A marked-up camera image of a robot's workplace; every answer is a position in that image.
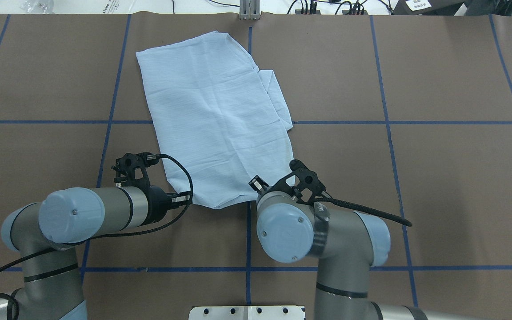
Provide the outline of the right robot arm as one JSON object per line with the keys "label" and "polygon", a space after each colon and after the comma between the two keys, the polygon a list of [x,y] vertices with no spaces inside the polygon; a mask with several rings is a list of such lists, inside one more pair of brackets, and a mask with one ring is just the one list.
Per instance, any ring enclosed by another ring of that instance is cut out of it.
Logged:
{"label": "right robot arm", "polygon": [[315,172],[296,170],[268,185],[255,176],[257,235],[279,263],[318,259],[316,320],[467,320],[468,316],[369,299],[372,267],[384,264],[392,240],[385,221],[410,227],[403,217],[333,198]]}

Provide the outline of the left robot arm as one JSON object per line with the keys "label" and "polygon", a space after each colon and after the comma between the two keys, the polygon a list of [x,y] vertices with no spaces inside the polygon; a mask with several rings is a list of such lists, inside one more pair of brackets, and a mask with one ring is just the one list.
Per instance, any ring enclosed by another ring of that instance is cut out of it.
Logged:
{"label": "left robot arm", "polygon": [[0,293],[0,320],[86,320],[76,247],[91,239],[134,236],[134,228],[161,221],[192,202],[192,192],[152,195],[138,187],[73,187],[52,192],[6,217],[1,238],[20,258],[23,287]]}

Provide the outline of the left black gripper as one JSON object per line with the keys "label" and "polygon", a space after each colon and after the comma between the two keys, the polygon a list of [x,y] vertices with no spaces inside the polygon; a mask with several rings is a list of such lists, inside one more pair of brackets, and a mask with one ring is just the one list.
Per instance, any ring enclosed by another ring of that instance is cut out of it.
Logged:
{"label": "left black gripper", "polygon": [[147,194],[148,215],[146,224],[153,224],[161,221],[170,205],[187,205],[191,203],[191,191],[167,194],[160,187],[150,187]]}

